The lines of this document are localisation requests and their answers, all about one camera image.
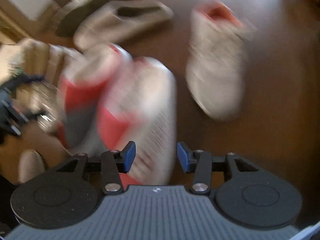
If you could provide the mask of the cream loafer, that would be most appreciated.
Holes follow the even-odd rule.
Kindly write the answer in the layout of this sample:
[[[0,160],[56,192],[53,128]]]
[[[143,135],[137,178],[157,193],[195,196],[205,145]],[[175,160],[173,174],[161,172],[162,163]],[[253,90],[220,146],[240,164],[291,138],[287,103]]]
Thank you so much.
[[[46,170],[41,155],[35,150],[28,149],[21,153],[18,163],[18,181],[26,183]]]
[[[18,72],[44,76],[44,80],[57,86],[62,71],[82,54],[64,46],[52,45],[24,38],[15,45],[1,45],[1,83]]]

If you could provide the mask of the white pink sneaker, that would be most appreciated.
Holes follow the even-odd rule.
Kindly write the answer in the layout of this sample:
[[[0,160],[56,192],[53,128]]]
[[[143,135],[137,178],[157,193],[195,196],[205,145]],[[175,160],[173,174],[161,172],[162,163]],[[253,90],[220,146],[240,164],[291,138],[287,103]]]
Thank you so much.
[[[217,0],[191,12],[185,79],[192,98],[214,120],[236,117],[245,91],[245,41],[256,28]]]

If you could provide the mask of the beige fuzzy slipper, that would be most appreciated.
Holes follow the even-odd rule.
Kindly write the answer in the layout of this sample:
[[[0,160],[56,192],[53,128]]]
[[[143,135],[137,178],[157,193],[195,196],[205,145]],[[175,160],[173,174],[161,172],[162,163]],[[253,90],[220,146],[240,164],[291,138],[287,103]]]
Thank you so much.
[[[81,22],[73,43],[81,51],[100,43],[121,44],[173,16],[169,7],[156,0],[108,2]]]

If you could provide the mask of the red grey slipper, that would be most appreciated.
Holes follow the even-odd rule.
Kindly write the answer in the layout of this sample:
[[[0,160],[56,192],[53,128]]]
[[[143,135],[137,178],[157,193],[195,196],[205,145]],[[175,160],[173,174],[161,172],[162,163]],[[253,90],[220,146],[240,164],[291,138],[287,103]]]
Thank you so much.
[[[79,53],[64,68],[58,82],[61,121],[57,137],[67,150],[84,146],[101,96],[131,62],[132,56],[120,46],[99,44]]]
[[[102,95],[97,108],[98,134],[109,150],[136,144],[130,171],[120,174],[128,185],[165,185],[175,161],[176,80],[151,57],[135,58]]]

